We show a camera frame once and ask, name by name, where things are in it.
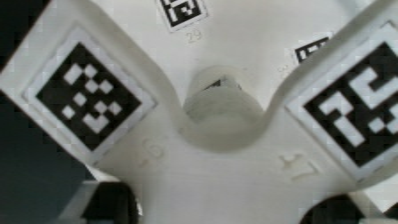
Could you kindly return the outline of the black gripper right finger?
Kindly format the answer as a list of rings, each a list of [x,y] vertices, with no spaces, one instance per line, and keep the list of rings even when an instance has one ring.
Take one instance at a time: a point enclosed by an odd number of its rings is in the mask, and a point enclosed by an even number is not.
[[[362,193],[339,194],[310,207],[298,224],[398,224],[398,202],[382,210]]]

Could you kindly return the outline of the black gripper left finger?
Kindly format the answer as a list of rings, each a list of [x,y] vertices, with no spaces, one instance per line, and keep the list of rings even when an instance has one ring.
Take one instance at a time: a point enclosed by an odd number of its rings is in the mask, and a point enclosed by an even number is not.
[[[122,182],[83,181],[55,224],[138,224],[135,194]]]

